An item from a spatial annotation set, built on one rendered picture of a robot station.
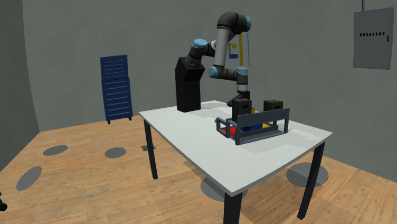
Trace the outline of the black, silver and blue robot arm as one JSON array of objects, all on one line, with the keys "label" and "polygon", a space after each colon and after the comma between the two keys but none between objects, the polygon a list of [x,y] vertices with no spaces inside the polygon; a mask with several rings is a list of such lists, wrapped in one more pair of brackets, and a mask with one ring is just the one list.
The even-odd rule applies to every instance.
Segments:
[{"label": "black, silver and blue robot arm", "polygon": [[250,27],[251,20],[248,17],[235,12],[224,13],[217,23],[217,40],[211,43],[203,39],[194,40],[189,54],[184,59],[185,64],[191,68],[199,68],[203,55],[214,57],[214,65],[209,69],[209,76],[215,79],[237,81],[237,91],[247,91],[248,69],[230,70],[224,67],[228,42],[237,34],[248,32]]}]

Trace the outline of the blue bin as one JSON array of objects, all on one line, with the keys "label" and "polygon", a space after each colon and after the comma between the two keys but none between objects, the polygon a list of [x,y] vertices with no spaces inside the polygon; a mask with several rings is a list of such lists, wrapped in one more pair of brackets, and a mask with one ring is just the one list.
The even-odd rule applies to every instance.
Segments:
[{"label": "blue bin", "polygon": [[241,127],[241,130],[243,132],[247,132],[247,131],[250,131],[250,130],[260,129],[262,127],[263,127],[263,124],[259,124],[259,125],[253,125],[253,126],[248,126],[248,127]]}]

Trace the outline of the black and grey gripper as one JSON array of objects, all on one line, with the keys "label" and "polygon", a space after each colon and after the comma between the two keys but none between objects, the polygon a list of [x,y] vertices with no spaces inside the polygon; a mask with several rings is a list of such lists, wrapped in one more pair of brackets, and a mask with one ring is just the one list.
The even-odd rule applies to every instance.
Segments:
[{"label": "black and grey gripper", "polygon": [[250,91],[237,91],[237,93],[243,95],[245,99],[250,100]]}]

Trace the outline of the black case with orange latches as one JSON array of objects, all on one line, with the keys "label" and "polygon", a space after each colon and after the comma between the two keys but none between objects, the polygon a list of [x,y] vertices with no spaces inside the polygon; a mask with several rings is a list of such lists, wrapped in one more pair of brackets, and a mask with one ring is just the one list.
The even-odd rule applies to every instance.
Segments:
[{"label": "black case with orange latches", "polygon": [[270,111],[276,109],[283,109],[283,101],[279,100],[264,100],[263,111]]},{"label": "black case with orange latches", "polygon": [[237,123],[237,115],[251,114],[252,100],[233,99],[232,100],[232,121]]}]

